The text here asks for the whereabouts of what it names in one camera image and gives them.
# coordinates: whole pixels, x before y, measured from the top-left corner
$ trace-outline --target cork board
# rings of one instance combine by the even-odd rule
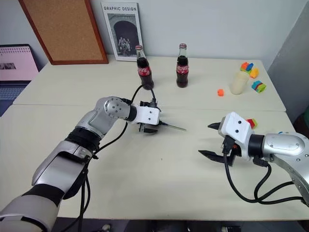
[[[19,0],[51,64],[108,63],[90,0]]]

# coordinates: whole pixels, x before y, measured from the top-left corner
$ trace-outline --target laptop keyboard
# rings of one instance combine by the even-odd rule
[[[0,100],[15,100],[25,88],[0,88]]]

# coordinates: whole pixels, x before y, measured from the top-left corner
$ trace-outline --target bottle cap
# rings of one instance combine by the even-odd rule
[[[181,43],[181,44],[179,45],[179,48],[187,48],[187,45],[184,44],[184,43]]]
[[[142,50],[142,49],[143,49],[143,46],[142,46],[142,45],[136,45],[136,46],[135,46],[135,49],[136,49],[136,50]]]

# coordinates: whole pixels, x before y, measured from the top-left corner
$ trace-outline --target red label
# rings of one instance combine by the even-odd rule
[[[177,65],[176,67],[176,72],[178,72],[179,74],[187,74],[189,72],[189,66],[180,66]]]
[[[139,73],[140,76],[148,76],[150,75],[150,67],[146,68],[137,68],[137,72]]]

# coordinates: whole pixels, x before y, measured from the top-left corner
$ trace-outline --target coca-cola bottle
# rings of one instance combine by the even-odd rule
[[[188,73],[189,73],[188,64],[189,62],[187,57],[187,45],[181,43],[179,45],[179,55],[177,58],[177,67],[176,67],[176,74],[177,74],[176,83],[180,88],[185,88],[188,85]]]
[[[150,90],[154,87],[153,78],[151,75],[151,69],[149,67],[148,60],[143,51],[142,45],[136,45],[136,56],[137,56],[137,70],[141,79],[141,84],[146,85],[143,88]]]

